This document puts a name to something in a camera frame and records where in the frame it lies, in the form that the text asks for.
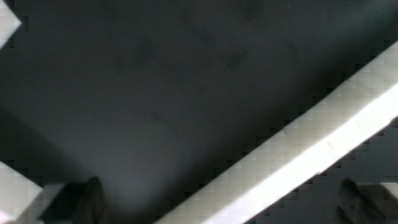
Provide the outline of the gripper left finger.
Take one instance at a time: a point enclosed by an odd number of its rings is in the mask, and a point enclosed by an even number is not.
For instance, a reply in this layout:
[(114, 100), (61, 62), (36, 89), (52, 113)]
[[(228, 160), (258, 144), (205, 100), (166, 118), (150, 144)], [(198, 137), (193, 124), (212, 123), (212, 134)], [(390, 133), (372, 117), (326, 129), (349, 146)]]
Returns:
[(15, 224), (109, 224), (100, 178), (91, 177), (86, 182), (49, 184)]

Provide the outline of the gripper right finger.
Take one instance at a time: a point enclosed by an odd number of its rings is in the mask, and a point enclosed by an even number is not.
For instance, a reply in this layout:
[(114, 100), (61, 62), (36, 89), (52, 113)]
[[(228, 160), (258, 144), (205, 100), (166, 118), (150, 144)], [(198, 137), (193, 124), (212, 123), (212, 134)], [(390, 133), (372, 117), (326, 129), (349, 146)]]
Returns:
[(398, 224), (398, 183), (342, 181), (335, 224)]

